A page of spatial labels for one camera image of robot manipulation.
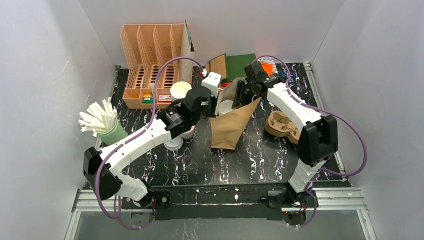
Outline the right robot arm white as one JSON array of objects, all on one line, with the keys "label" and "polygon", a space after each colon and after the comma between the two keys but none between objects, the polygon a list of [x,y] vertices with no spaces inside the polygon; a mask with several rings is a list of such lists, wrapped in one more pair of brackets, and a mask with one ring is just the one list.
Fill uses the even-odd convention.
[{"label": "right robot arm white", "polygon": [[285,189],[286,199],[297,201],[312,187],[319,170],[338,150],[337,120],[305,106],[290,89],[290,76],[269,75],[258,61],[247,65],[244,72],[246,78],[236,85],[233,106],[245,106],[263,98],[285,113],[300,131],[296,147],[298,163]]}]

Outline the tan paper bag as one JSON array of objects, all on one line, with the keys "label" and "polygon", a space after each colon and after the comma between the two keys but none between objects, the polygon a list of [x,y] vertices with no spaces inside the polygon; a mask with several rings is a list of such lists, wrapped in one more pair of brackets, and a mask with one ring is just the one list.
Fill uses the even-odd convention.
[{"label": "tan paper bag", "polygon": [[[235,78],[232,83],[219,93],[218,105],[224,100],[234,101],[237,82],[239,81],[245,82],[245,79],[243,77]],[[217,105],[215,110],[217,117],[211,117],[209,119],[211,127],[211,148],[235,150],[242,133],[261,100],[261,97],[256,98],[247,105],[221,116],[218,115]]]}]

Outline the stack of paper cups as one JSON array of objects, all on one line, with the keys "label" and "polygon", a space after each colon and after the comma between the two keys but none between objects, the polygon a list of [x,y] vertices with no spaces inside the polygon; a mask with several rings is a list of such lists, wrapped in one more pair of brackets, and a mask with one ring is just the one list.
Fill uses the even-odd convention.
[{"label": "stack of paper cups", "polygon": [[173,101],[183,99],[189,90],[192,89],[190,83],[185,81],[178,81],[174,83],[170,88],[170,95]]}]

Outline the cardboard two-cup carrier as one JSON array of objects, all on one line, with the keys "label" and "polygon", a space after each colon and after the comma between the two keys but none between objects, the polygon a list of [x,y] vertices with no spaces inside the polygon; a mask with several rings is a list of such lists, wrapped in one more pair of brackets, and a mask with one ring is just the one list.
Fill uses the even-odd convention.
[{"label": "cardboard two-cup carrier", "polygon": [[276,137],[286,137],[297,145],[301,132],[288,116],[279,110],[272,111],[266,120],[265,130],[267,133]]}]

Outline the single paper cup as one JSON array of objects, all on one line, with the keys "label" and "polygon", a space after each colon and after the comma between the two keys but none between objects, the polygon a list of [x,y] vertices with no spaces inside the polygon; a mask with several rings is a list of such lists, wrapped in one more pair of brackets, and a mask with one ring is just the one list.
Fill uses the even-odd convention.
[{"label": "single paper cup", "polygon": [[188,139],[191,139],[191,138],[194,136],[194,133],[195,133],[195,126],[192,126],[192,127],[190,128],[190,130],[188,130],[188,131],[186,131],[186,132],[183,132],[180,136],[181,136],[183,139],[188,140]]}]

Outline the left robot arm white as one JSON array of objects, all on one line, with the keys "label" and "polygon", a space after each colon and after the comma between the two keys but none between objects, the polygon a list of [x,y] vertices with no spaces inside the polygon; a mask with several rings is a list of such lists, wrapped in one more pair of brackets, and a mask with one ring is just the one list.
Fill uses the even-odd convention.
[{"label": "left robot arm white", "polygon": [[161,109],[153,121],[124,139],[99,150],[84,152],[83,175],[99,201],[115,195],[140,201],[151,190],[139,178],[122,174],[131,162],[151,149],[191,130],[199,120],[215,116],[219,90],[216,86],[194,86],[185,98]]}]

